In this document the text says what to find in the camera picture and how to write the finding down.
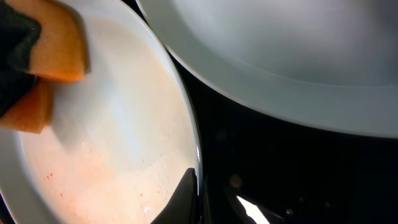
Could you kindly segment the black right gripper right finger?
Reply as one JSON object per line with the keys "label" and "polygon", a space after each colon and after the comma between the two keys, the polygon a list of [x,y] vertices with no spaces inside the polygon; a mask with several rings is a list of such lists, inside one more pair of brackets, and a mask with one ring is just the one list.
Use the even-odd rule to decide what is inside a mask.
{"label": "black right gripper right finger", "polygon": [[240,180],[204,180],[202,223],[280,224],[283,218],[241,193]]}

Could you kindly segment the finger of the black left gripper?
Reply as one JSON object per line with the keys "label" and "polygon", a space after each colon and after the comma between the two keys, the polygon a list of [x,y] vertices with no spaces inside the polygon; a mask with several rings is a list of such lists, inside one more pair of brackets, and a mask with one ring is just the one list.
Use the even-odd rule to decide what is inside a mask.
{"label": "finger of the black left gripper", "polygon": [[1,1],[1,115],[36,83],[29,75],[30,52],[40,37],[41,25]]}

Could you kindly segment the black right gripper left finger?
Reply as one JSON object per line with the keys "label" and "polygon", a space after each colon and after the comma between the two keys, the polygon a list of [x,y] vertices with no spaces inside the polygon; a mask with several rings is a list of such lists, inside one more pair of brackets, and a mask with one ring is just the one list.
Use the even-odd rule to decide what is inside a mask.
{"label": "black right gripper left finger", "polygon": [[182,176],[165,208],[151,224],[198,223],[198,189],[194,168],[188,168]]}

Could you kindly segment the orange green scrub sponge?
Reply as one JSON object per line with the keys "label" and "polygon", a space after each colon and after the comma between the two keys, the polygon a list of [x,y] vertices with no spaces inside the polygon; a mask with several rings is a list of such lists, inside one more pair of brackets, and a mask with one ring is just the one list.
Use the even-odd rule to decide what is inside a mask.
{"label": "orange green scrub sponge", "polygon": [[41,33],[30,52],[29,75],[35,85],[9,111],[1,127],[42,132],[52,114],[52,82],[77,82],[84,78],[88,57],[81,29],[71,11],[58,1],[5,1],[16,11],[36,20]]}

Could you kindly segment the light blue plate front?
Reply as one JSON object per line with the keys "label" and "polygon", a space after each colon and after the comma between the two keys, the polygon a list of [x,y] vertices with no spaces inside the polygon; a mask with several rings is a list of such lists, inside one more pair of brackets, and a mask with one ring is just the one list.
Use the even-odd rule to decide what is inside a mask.
{"label": "light blue plate front", "polygon": [[168,53],[122,1],[64,5],[90,71],[53,86],[40,134],[1,131],[1,196],[16,223],[151,223],[182,176],[201,188],[200,141]]}

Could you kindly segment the light blue plate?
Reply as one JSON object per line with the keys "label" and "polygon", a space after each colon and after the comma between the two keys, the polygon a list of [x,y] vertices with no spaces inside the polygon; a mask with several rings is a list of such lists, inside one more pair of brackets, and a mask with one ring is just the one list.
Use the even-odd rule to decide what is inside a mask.
{"label": "light blue plate", "polygon": [[90,71],[53,86],[40,134],[1,131],[1,196],[16,223],[151,223],[182,176],[201,188],[200,141],[168,53],[122,1],[64,5]]}
{"label": "light blue plate", "polygon": [[397,0],[140,0],[212,89],[314,128],[397,137]]}

